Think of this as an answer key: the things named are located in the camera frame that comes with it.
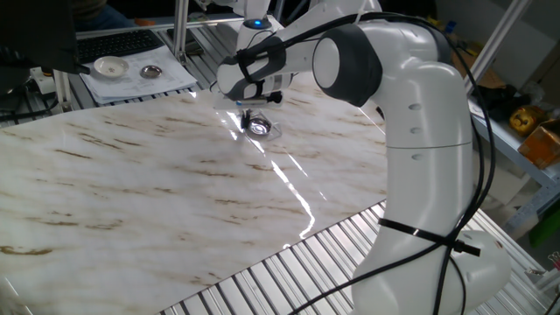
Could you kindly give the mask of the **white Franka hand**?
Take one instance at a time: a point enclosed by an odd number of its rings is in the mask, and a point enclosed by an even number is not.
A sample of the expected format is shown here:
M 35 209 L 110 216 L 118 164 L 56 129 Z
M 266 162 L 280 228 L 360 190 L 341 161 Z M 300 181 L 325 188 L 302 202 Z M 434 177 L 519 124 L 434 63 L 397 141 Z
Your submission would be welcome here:
M 232 101 L 222 93 L 213 96 L 213 107 L 215 109 L 246 109 L 241 112 L 240 126 L 242 130 L 249 128 L 251 121 L 251 109 L 279 108 L 283 103 L 283 93 L 280 91 L 253 99 Z

